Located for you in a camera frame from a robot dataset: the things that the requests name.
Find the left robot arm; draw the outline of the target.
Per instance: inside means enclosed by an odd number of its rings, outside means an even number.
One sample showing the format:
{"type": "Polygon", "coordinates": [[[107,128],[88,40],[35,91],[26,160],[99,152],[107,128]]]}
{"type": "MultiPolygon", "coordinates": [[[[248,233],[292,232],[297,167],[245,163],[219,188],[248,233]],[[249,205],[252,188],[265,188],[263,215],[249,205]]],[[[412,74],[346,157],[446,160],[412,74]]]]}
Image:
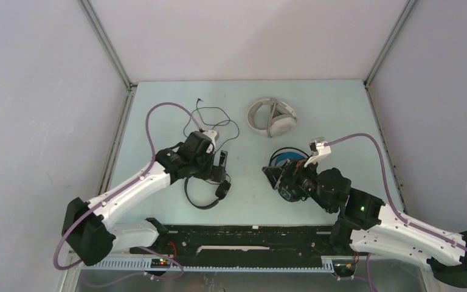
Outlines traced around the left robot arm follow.
{"type": "Polygon", "coordinates": [[[155,219],[120,223],[120,219],[150,195],[180,179],[196,178],[219,183],[226,179],[227,152],[221,151],[214,165],[218,132],[198,130],[184,142],[159,150],[137,174],[112,190],[83,201],[77,197],[66,208],[62,241],[67,243],[87,266],[101,262],[111,252],[148,248],[165,251],[168,237],[155,219]]]}

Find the small black on-ear headphones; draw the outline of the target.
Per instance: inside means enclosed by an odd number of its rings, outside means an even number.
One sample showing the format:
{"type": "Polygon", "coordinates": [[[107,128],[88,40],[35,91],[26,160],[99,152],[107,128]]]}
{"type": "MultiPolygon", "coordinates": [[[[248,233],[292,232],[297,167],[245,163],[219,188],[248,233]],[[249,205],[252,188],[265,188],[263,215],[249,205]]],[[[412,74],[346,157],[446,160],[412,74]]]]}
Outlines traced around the small black on-ear headphones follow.
{"type": "Polygon", "coordinates": [[[198,201],[196,202],[195,196],[189,192],[190,178],[186,178],[184,181],[184,194],[188,203],[199,210],[210,210],[216,207],[222,200],[224,200],[229,194],[232,186],[231,177],[226,176],[221,181],[205,180],[204,182],[209,184],[210,187],[202,187],[197,189],[198,201]]]}

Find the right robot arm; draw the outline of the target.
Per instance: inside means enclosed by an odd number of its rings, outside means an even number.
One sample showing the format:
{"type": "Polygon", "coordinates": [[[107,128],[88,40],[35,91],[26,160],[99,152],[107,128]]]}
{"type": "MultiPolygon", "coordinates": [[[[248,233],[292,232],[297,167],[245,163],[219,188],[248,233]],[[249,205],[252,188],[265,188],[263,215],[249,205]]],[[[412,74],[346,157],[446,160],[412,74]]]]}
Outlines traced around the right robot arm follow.
{"type": "Polygon", "coordinates": [[[329,238],[336,254],[372,253],[431,270],[447,285],[467,288],[467,231],[449,232],[406,214],[395,214],[377,196],[355,189],[337,168],[317,172],[316,165],[286,160],[262,168],[271,187],[289,202],[311,198],[337,214],[329,238]]]}

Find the white grey gaming headset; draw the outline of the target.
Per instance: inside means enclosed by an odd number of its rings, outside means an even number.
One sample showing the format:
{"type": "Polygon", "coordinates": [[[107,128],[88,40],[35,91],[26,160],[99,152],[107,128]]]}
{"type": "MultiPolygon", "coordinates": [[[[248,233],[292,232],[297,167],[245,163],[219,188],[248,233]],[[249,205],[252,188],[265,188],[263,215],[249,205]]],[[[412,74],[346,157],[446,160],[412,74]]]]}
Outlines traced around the white grey gaming headset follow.
{"type": "Polygon", "coordinates": [[[253,103],[248,109],[246,119],[254,133],[268,138],[281,136],[297,125],[297,114],[294,109],[274,97],[260,99],[253,103]],[[255,114],[262,106],[269,107],[265,128],[257,127],[254,120],[255,114]]]}

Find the black blue gaming headset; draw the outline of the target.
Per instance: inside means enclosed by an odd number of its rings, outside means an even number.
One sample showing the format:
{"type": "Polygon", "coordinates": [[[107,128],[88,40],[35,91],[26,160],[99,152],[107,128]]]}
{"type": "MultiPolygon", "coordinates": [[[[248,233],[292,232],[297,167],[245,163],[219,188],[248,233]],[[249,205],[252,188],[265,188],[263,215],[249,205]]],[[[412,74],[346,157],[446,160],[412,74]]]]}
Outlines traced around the black blue gaming headset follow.
{"type": "MultiPolygon", "coordinates": [[[[286,161],[297,161],[301,159],[308,159],[308,155],[298,148],[294,147],[283,147],[276,150],[272,156],[270,157],[268,166],[276,166],[281,167],[286,163],[286,161]]],[[[297,201],[305,201],[307,198],[283,198],[287,202],[297,202],[297,201]]]]}

